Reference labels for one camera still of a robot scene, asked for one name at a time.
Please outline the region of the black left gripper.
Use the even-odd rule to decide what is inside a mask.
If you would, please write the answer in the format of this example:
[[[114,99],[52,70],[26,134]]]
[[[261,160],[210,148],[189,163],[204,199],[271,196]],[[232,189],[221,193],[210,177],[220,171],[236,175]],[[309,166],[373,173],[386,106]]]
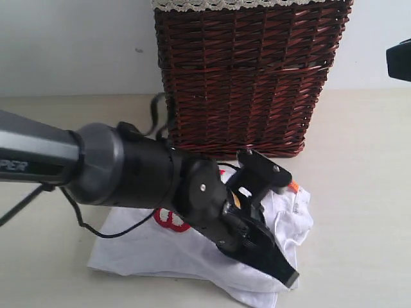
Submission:
[[[286,188],[292,174],[252,149],[239,150],[240,168],[225,183],[232,192],[233,203],[223,210],[223,216],[239,233],[240,247],[226,256],[274,277],[286,288],[299,278],[298,271],[287,261],[263,215],[263,198],[269,191]]]

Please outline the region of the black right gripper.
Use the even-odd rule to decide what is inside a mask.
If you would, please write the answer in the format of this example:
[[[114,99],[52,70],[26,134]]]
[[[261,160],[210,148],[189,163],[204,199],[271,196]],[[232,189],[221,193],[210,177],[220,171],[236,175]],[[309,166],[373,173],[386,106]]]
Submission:
[[[386,61],[391,78],[411,82],[411,39],[388,48]]]

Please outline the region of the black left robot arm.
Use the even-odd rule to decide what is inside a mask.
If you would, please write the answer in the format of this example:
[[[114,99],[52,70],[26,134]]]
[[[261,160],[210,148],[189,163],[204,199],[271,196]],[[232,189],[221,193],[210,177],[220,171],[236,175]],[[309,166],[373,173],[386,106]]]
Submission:
[[[291,287],[299,273],[269,231],[261,202],[291,184],[292,175],[252,149],[237,159],[223,182],[217,161],[147,138],[128,123],[71,131],[1,112],[1,180],[37,184],[5,220],[56,187],[74,208],[164,208],[224,255]]]

